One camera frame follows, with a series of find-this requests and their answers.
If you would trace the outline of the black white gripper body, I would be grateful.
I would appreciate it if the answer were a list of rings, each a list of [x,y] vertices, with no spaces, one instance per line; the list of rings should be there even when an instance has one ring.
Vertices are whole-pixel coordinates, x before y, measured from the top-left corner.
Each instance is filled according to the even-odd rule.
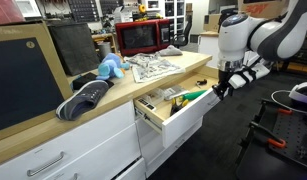
[[[235,89],[239,89],[257,79],[266,76],[270,70],[262,63],[255,62],[250,66],[244,66],[235,72],[219,72],[219,83],[226,83],[229,88],[226,92],[232,94]]]

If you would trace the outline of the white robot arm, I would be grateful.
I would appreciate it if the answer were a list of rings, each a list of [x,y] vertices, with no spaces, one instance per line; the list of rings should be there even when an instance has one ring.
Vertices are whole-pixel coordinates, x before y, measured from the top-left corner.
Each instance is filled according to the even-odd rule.
[[[268,73],[257,61],[243,64],[245,52],[251,50],[266,61],[286,60],[302,47],[307,35],[307,0],[290,0],[287,12],[277,18],[251,17],[245,13],[226,18],[218,36],[218,77],[214,93],[222,100],[229,89],[257,80]]]

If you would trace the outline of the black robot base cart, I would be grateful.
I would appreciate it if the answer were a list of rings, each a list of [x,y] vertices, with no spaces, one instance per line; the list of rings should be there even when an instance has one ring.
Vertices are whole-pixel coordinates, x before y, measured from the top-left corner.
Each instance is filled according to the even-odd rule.
[[[263,99],[240,142],[238,180],[307,180],[307,115]]]

